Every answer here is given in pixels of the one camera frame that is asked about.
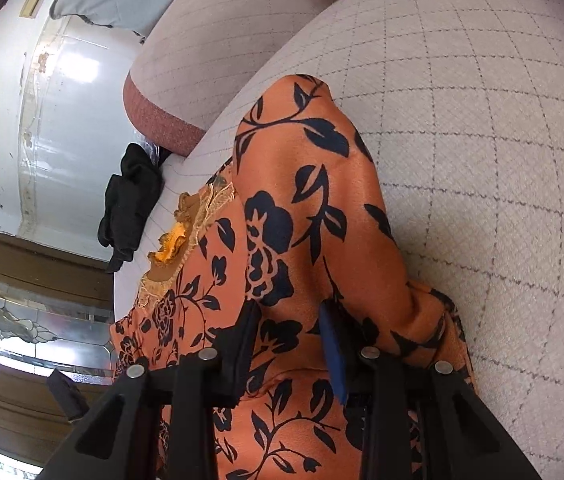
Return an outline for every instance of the couch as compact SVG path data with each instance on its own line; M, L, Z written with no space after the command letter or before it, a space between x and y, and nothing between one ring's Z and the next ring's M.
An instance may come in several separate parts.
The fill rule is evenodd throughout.
M143 54L142 71L159 71ZM221 112L196 95L205 133L163 166L140 250L116 275L116 316L179 194L226 161L241 117L290 73L324 80L358 128L411 275L457 304L484 402L542 478L564 480L564 0L336 0ZM164 100L184 110L176 93Z

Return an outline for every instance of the couch cushion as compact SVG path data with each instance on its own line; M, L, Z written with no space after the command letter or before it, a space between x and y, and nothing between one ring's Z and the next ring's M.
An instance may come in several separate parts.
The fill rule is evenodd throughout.
M328 83L375 158L411 275L458 305L482 398L564 480L564 0L338 0L165 171L144 251L288 73Z
M335 0L175 0L131 67L136 128L188 155L267 60Z

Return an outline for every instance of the orange dress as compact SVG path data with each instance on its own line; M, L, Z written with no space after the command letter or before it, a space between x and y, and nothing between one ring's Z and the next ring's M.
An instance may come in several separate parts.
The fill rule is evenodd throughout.
M247 302L263 314L247 390L213 415L222 479L359 477L364 423L334 399L317 323L324 300L355 318L367 344L411 365L449 361L472 382L452 302L407 278L372 156L312 76L286 76L255 102L233 157L180 197L161 241L136 304L111 329L118 373L212 346ZM169 420L167 407L163 460ZM415 420L411 436L417 476Z

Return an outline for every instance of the black flower print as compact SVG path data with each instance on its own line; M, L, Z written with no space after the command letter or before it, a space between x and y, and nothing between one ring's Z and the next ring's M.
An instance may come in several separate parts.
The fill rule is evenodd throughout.
M259 328L260 347L255 350L253 358L267 350L274 354L290 352L299 344L298 334L302 331L302 323L286 319L276 323L266 319Z
M362 140L360 132L358 132L357 130L355 130L355 145L357 146L357 149L360 150L362 154L370 161L370 163L373 164L371 153L368 151L366 144L364 144L364 141Z
M166 348L173 339L173 314L175 314L175 292L168 290L153 310L153 324L158 329L159 345Z
M322 85L324 85L322 81L315 79L313 76L307 75L300 77L309 81L311 83L311 88L308 92L306 92L297 83L293 85L293 100L297 106L296 112L270 123L261 122L262 114L266 106L264 96L262 96L257 100L257 102L255 102L247 117L242 119L241 124L246 124L247 126L250 126L250 128L235 136L234 152L236 157L235 168L237 172L239 172L242 157L247 152L255 134L270 126L276 126L284 123L297 124L301 126L306 138L318 148L327 150L328 152L337 153L337 155L348 158L350 151L348 139L337 131L335 124L322 117L297 119L297 116L306 110L309 103L313 101L313 99L318 98L316 92Z
M214 181L216 180L217 176L218 176L220 173L222 173L222 171L224 171L224 170L226 169L226 167L227 167L230 163L232 163L232 161L233 161L233 157L230 156L230 157L226 160L226 162L225 162L224 164L222 164L222 166L220 166L220 169L217 170L217 171L213 174L213 176L212 176L211 178L209 178L209 179L206 181L206 185L208 186L209 184L214 183Z
M217 431L231 431L231 423L233 421L233 412L230 408L214 408L213 424Z
M204 235L203 237L200 238L199 247L200 247L200 251L202 251L202 256L204 256L205 260L206 260L207 245L208 245L208 239L206 238L206 235Z
M249 372L249 376L246 379L246 393L254 395L260 390L264 384L264 376L272 362L273 359L269 359Z
M395 339L399 347L399 357L405 359L409 357L415 350L418 348L426 348L426 349L437 349L440 345L440 341L442 336L444 335L444 330L446 329L446 318L444 316L440 317L435 326L433 333L430 337L422 342L418 343L417 341L412 341L402 335L399 335L394 330L391 330L391 335Z
M224 442L221 444L219 438L215 439L215 454L219 455L222 453L226 460L233 463L238 458L238 451L226 440L226 437L223 440Z
M266 191L249 198L244 213L249 252L246 293L261 305L274 306L294 292L288 266L278 257L289 249L293 219Z
M364 210L377 222L377 227L379 228L380 232L393 240L391 226L389 224L389 219L386 216L386 213L373 204L364 204Z
M217 220L217 232L220 235L220 240L226 245L231 252L235 251L235 231L231 225L231 220L228 218L220 218Z
M124 324L123 321L116 321L116 333L124 335Z
M140 330L146 334L147 332L149 332L150 329L151 329L151 320L144 319L142 321L142 324L140 325Z
M236 469L228 473L227 480L239 480L251 478L257 480L264 465L270 460L277 468L287 474L294 474L300 470L306 472L317 471L321 466L315 458L304 454L300 449L286 446L283 442L283 432L286 428L313 428L313 435L331 452L336 453L335 441L329 432L340 431L339 428L324 423L324 417L329 413L333 403L333 392L331 384L326 379L319 379L313 384L313 397L306 410L291 415L291 410L284 411L291 396L293 395L293 380L284 379L276 387L273 393L267 392L269 402L267 409L270 417L262 418L255 411L251 412L253 425L253 439L255 444L261 448L263 454L257 468L253 471Z
M118 354L118 364L116 365L116 377L122 374L130 365L136 362L137 351L136 335L126 335L120 343L120 353Z
M223 285L226 282L226 256L213 257L211 261L211 271L216 285Z
M450 314L450 318L455 325L455 330L457 331L457 335L460 338L460 341L466 343L466 334L464 332L464 327L462 326L462 320L460 320L460 314L457 312L457 307L453 303L452 299L446 296L446 294L444 294L443 292L436 290L435 288L431 289L431 296L436 297L442 302L444 308Z
M315 166L302 166L295 173L295 194L291 203L303 202L321 189L322 200L319 210L309 217L311 224L304 234L293 243L297 247L307 238L311 250L311 261L317 262L321 253L321 226L324 224L328 231L344 241L347 237L347 216L334 205L329 204L329 175L322 164L317 170Z

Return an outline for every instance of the black leaf pattern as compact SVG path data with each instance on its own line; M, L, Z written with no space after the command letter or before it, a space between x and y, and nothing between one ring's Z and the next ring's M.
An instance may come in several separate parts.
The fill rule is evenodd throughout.
M329 277L329 282L331 282L331 288L333 289L332 300L335 304L340 305L342 303L342 300L344 299L344 295L342 295L342 293L339 291L339 288L337 288L337 283L335 283L333 276L331 276L329 264L327 263L325 256L322 257L322 261L324 262L324 270L326 271L326 275Z
M212 184L215 182L217 176L222 173L222 171L224 171L226 169L226 167L232 163L233 161L233 157L230 156L229 158L226 159L226 162L224 164L222 164L222 166L220 166L220 169L217 170L214 174L212 174L212 176L206 181L206 185L208 186L209 184Z
M306 81L310 81L313 84L317 84L318 82L312 75L298 74L298 77L301 77L302 79L306 79Z
M283 354L297 347L301 331L302 323L299 321L285 319L276 323L273 319L266 319L259 328L259 338L262 343L273 347L274 354Z
M347 216L341 209L329 205L324 215L324 225L329 232L344 241L347 236Z
M177 278L175 279L175 290L180 290L182 287L182 280L184 279L184 274L180 271L177 273Z
M233 422L233 411L230 408L214 408L213 424L217 431L231 431Z
M210 294L204 296L201 300L202 306L209 310L220 310L220 302L219 300Z
M415 341L411 341L410 339L399 335L397 332L391 330L391 335L395 339L399 347L399 356L400 357L408 357L411 355L419 346Z
M226 474L226 480L245 480L253 476L254 473L249 473L246 469L236 469Z
M205 260L206 260L206 246L207 245L208 245L208 240L206 238L206 235L204 235L203 237L200 238L199 246L200 246L200 250L202 251L202 256L204 256Z
M200 343L200 341L202 340L204 334L203 333L199 333L195 336L195 338L193 338L193 341L191 341L191 346L196 346Z
M273 393L273 397L271 398L271 410L274 412L277 408L277 414L282 415L288 400L291 398L291 394L293 393L293 380L291 379L284 379L281 383L279 383L275 391Z
M364 209L366 209L366 212L371 215L371 217L373 217L373 219L377 222L377 227L379 227L380 232L393 240L393 234L391 234L391 226L389 224L389 219L386 216L386 213L373 204L364 204Z
M249 372L246 381L246 391L248 394L255 394L262 387L262 384L264 384L264 375L267 373L267 369L272 362L273 359L268 360Z
M311 100L311 96L308 95L302 87L299 86L297 83L293 86L293 99L295 100L295 104L300 110L304 110L306 105Z
M311 327L307 334L319 335L319 319L315 320L315 324Z
M215 338L217 337L217 330L215 327L209 327L206 329L206 333L204 334L204 338L209 341L210 344L215 342Z
M313 426L313 433L315 433L315 436L317 436L317 438L319 438L333 453L337 452L337 450L335 450L335 442L333 442L333 439L326 431L318 426Z
M302 119L299 122L308 126L304 134L315 146L348 158L348 139L335 129L333 123L323 118Z
M262 117L262 111L264 111L264 98L260 97L255 103L255 118L259 120Z
M233 463L233 461L238 458L238 452L235 449L235 447L233 447L230 443L228 443L226 441L226 438L224 439L224 445L226 446L226 451L229 452L229 456L228 459L230 460L231 463Z
M308 189L306 189L306 185L308 184L309 178L311 177L311 174L314 170L315 166L312 165L302 166L299 170L297 170L297 172L295 173L295 194L293 195L291 204L296 204L298 202L306 200L320 187L323 187L325 182L328 185L328 176L326 171L319 170L319 173L316 176L315 181L313 181L313 184Z
M360 132L357 130L355 130L355 145L357 146L357 149L360 150L368 160L370 160L371 164L374 164L371 152L368 151L366 144L364 144L364 141L362 140Z
M460 319L460 314L457 312L457 307L453 303L452 299L446 296L443 292L436 290L436 288L432 288L430 294L442 302L444 308L450 313L450 319L452 319L452 322L455 325L458 338L463 343L466 343L466 334L464 333L462 320Z
M424 348L438 348L440 346L440 339L444 334L444 330L446 329L446 318L444 315L440 316L439 321L435 327L435 330L431 334L430 338L424 341L420 346Z
M295 473L295 469L293 469L293 466L287 459L282 458L279 455L274 455L273 462L275 462L275 465L285 473Z
M226 282L226 256L218 258L214 256L211 260L211 272L215 279L215 284L220 286Z
M271 438L271 432L268 429L267 424L259 418L259 415L255 412L251 412L251 421L253 422L253 428L255 433L255 441L259 444L262 449L267 448L269 439Z
M200 285L200 278L201 276L196 276L192 282L187 283L182 291L182 296L193 298L197 294L197 290Z
M318 407L321 406L319 411L311 418L315 422L320 422L331 410L333 406L333 388L326 379L318 379L313 383L313 396L309 406L311 413L315 413Z
M302 463L302 466L307 473L308 472L315 473L317 472L318 466L321 466L321 464L314 458L307 456L304 458L304 462Z
M231 252L235 251L235 231L233 231L231 226L231 220L220 218L217 223L217 232L220 235L220 240Z
M294 203L306 200L312 196L318 189L322 190L322 202L319 210L313 216L307 219L311 221L304 234L292 245L297 247L307 238L309 240L309 249L311 252L311 261L313 264L317 262L321 254L321 224L324 222L329 232L344 240L347 234L347 217L341 209L329 205L329 176L326 167L322 164L315 181L308 189L304 189L308 183L310 174L313 173L314 166L304 166L295 173L296 191L293 196Z
M241 159L246 153L246 150L249 148L249 144L251 143L251 140L253 140L254 136L255 132L235 136L235 169L238 173L239 166L241 165Z

